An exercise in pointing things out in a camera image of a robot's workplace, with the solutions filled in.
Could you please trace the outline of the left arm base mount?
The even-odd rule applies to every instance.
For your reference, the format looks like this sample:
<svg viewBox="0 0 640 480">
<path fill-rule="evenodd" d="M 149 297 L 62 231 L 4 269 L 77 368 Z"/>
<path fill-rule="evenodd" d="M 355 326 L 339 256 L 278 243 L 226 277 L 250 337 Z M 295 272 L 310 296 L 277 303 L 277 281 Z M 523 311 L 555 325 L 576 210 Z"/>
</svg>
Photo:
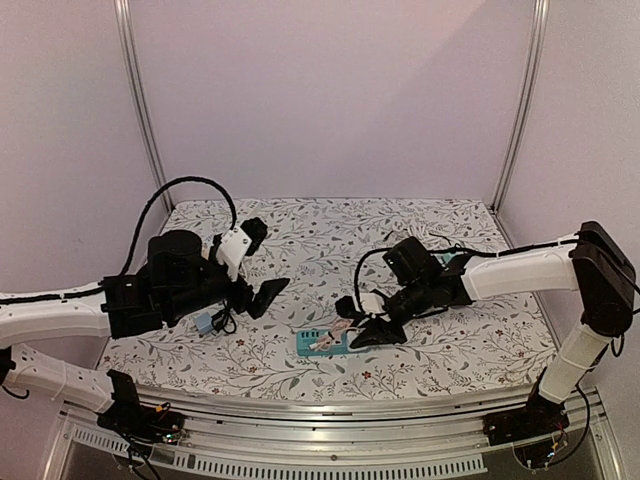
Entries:
<svg viewBox="0 0 640 480">
<path fill-rule="evenodd" d="M 97 415 L 97 425 L 127 439 L 155 444 L 174 443 L 183 433 L 186 417 L 172 409 L 169 402 L 149 407 L 140 403 L 132 378 L 109 370 L 113 403 L 104 413 Z"/>
</svg>

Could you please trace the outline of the light blue charger plug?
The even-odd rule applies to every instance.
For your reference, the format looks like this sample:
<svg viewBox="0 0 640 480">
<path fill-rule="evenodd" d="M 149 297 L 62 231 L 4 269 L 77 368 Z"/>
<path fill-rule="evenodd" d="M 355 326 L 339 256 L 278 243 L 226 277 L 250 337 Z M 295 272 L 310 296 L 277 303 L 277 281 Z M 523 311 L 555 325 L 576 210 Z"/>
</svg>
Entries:
<svg viewBox="0 0 640 480">
<path fill-rule="evenodd" d="M 213 331 L 213 320 L 208 313 L 202 313 L 195 317 L 194 325 L 200 334 L 207 334 Z"/>
</svg>

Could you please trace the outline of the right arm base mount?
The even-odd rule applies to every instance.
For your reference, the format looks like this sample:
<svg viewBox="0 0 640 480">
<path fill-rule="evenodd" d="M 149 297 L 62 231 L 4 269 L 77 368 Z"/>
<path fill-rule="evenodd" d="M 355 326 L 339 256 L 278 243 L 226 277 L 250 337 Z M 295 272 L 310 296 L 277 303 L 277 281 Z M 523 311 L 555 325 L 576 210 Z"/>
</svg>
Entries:
<svg viewBox="0 0 640 480">
<path fill-rule="evenodd" d="M 482 422 L 483 434 L 491 446 L 560 432 L 570 426 L 565 404 L 551 402 L 538 394 L 530 395 L 524 406 L 489 413 Z"/>
</svg>

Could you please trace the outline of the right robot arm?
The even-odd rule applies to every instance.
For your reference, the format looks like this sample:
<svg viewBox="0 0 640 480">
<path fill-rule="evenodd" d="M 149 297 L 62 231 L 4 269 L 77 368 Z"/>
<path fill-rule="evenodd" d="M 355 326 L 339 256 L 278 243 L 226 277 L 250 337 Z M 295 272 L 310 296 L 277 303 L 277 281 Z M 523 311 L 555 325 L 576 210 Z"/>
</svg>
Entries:
<svg viewBox="0 0 640 480">
<path fill-rule="evenodd" d="M 517 427 L 537 436 L 552 424 L 561 405 L 607 346 L 622 338 L 637 315 L 635 269 L 606 230 L 589 221 L 569 236 L 502 252 L 481 252 L 460 245 L 429 249 L 409 236 L 380 254 L 399 291 L 369 296 L 355 290 L 340 298 L 336 313 L 360 334 L 354 349 L 403 344 L 412 320 L 452 307 L 523 292 L 577 291 L 583 311 L 559 353 L 538 377 Z"/>
</svg>

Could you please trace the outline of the teal blue power strip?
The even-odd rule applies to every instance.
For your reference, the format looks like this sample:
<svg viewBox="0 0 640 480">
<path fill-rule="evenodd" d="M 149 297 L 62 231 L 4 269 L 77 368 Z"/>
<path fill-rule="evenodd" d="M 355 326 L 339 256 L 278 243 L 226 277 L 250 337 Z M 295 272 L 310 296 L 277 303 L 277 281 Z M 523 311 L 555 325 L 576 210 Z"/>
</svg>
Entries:
<svg viewBox="0 0 640 480">
<path fill-rule="evenodd" d="M 357 330 L 304 330 L 296 334 L 296 351 L 300 357 L 330 357 L 364 353 L 368 347 L 350 349 L 349 343 L 355 338 Z"/>
</svg>

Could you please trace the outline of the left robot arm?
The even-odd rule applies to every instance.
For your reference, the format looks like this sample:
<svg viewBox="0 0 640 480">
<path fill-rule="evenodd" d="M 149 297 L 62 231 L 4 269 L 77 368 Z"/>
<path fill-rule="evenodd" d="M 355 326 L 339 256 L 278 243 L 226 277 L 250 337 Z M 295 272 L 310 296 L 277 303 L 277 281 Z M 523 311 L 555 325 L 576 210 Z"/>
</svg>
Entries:
<svg viewBox="0 0 640 480">
<path fill-rule="evenodd" d="M 137 337 L 172 328 L 218 303 L 258 319 L 289 283 L 273 279 L 254 289 L 242 277 L 244 258 L 261 242 L 236 227 L 205 253 L 197 234 L 172 230 L 149 240 L 147 261 L 135 274 L 109 276 L 84 291 L 2 298 L 2 385 L 49 394 L 111 418 L 128 434 L 141 433 L 149 410 L 141 405 L 130 376 L 71 365 L 29 349 L 28 343 L 72 336 Z"/>
</svg>

